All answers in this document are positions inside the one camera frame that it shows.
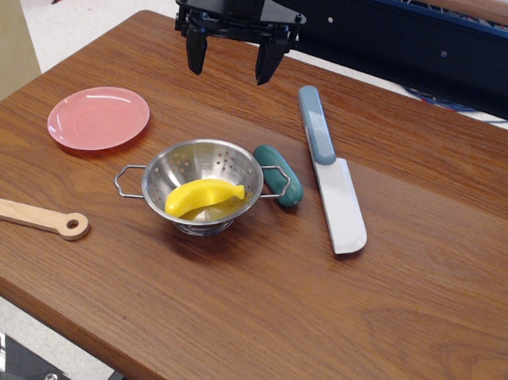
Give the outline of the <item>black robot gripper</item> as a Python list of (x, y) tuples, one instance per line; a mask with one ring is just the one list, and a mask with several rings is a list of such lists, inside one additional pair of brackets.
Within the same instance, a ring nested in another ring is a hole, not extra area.
[(189, 70), (200, 75), (208, 46), (208, 36), (259, 44), (255, 65), (258, 85), (268, 83), (293, 47), (303, 13), (275, 0), (175, 0), (179, 6), (174, 27), (187, 34)]

